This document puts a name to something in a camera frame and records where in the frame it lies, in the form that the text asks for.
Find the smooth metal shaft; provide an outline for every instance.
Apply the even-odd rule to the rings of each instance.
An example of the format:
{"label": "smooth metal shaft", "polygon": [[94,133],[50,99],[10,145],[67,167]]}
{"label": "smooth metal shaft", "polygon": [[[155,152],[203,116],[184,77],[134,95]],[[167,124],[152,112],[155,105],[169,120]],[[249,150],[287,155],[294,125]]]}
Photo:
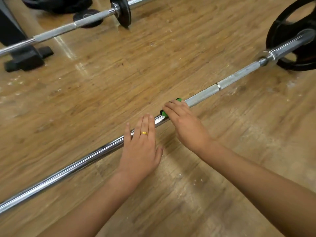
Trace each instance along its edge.
{"label": "smooth metal shaft", "polygon": [[[257,70],[261,66],[260,62],[254,62],[249,66],[237,71],[235,74],[226,77],[225,79],[219,81],[218,83],[206,88],[205,90],[197,93],[196,95],[190,97],[189,99],[185,100],[185,102],[190,106],[193,107],[198,103],[202,102],[203,100],[207,99],[208,97],[214,95],[215,93],[219,92],[221,89],[229,86],[230,84],[238,81],[242,77],[248,75],[249,73]],[[155,117],[155,127],[160,126],[161,124],[168,121],[169,118],[164,116],[156,116]],[[105,156],[111,154],[113,151],[121,148],[123,146],[124,136],[120,136],[119,138],[107,143],[106,145],[100,147],[99,149],[91,152],[90,154],[84,156],[80,160],[72,163],[71,165],[63,168],[62,170],[54,173],[53,175],[47,177],[46,179],[42,180],[41,182],[25,189],[24,191],[18,193],[17,195],[11,197],[10,199],[6,200],[5,202],[0,204],[0,214],[9,210],[10,208],[18,205],[19,203],[33,197],[34,195],[38,194],[39,192],[45,190],[46,188],[54,185],[55,183],[60,182],[61,180],[65,179],[69,175],[87,167],[89,164],[96,162]]]}
{"label": "smooth metal shaft", "polygon": [[[138,7],[140,5],[143,5],[149,1],[151,1],[151,0],[130,0],[130,1],[128,1],[128,4],[129,4],[130,8],[132,9],[132,8]],[[96,21],[104,19],[106,17],[112,16],[112,15],[120,15],[120,13],[117,13],[117,11],[118,11],[117,9],[111,8],[109,10],[105,10],[105,11],[102,11],[100,13],[82,18],[81,20],[57,27],[57,28],[52,29],[50,31],[43,32],[43,33],[36,35],[36,36],[26,40],[26,41],[22,41],[22,42],[19,42],[19,43],[13,44],[11,46],[0,49],[0,56],[17,51],[23,47],[26,47],[26,46],[29,46],[32,44],[47,41],[49,39],[60,36],[62,34],[69,32],[69,31],[73,31],[79,27],[82,27],[82,26],[87,25],[89,23],[96,22]]]}
{"label": "smooth metal shaft", "polygon": [[305,29],[297,34],[294,38],[282,43],[273,49],[261,52],[257,57],[258,59],[266,58],[269,64],[276,64],[277,61],[291,53],[295,49],[305,44],[310,43],[316,37],[316,31],[313,29]]}

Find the green barbell clip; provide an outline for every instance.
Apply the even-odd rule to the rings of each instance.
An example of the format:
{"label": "green barbell clip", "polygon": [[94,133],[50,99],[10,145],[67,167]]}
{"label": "green barbell clip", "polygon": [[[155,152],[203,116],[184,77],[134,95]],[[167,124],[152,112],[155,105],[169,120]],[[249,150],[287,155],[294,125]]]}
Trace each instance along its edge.
{"label": "green barbell clip", "polygon": [[160,115],[165,116],[165,117],[168,117],[168,115],[166,114],[166,112],[164,112],[163,110],[160,111]]}

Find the bare skin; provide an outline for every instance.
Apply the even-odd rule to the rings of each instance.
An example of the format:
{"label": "bare skin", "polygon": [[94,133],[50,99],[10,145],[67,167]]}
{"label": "bare skin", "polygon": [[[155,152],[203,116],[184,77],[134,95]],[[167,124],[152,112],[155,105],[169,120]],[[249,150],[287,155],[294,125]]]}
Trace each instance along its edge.
{"label": "bare skin", "polygon": [[164,105],[178,139],[238,188],[285,236],[316,236],[316,194],[212,139],[185,102]]}
{"label": "bare skin", "polygon": [[[164,105],[178,139],[209,166],[227,178],[286,237],[316,236],[316,194],[227,149],[213,139],[185,102]],[[69,214],[40,234],[95,236],[139,183],[159,165],[154,118],[141,117],[131,139],[124,134],[120,165],[112,178]]]}

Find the person's right arm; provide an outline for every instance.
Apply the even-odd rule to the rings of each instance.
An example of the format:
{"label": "person's right arm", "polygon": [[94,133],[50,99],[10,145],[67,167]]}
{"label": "person's right arm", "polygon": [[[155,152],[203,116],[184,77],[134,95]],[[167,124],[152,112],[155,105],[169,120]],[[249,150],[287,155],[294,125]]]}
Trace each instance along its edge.
{"label": "person's right arm", "polygon": [[182,101],[164,105],[178,139],[238,188],[285,236],[316,236],[316,194],[212,139]]}

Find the person's right hand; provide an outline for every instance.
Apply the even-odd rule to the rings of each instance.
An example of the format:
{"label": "person's right hand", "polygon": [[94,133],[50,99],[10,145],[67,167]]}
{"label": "person's right hand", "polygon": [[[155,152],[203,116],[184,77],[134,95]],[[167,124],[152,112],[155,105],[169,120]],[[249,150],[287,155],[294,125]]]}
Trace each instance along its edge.
{"label": "person's right hand", "polygon": [[187,103],[173,100],[165,103],[162,109],[176,127],[177,137],[182,144],[200,155],[212,138],[201,121],[190,111]]}

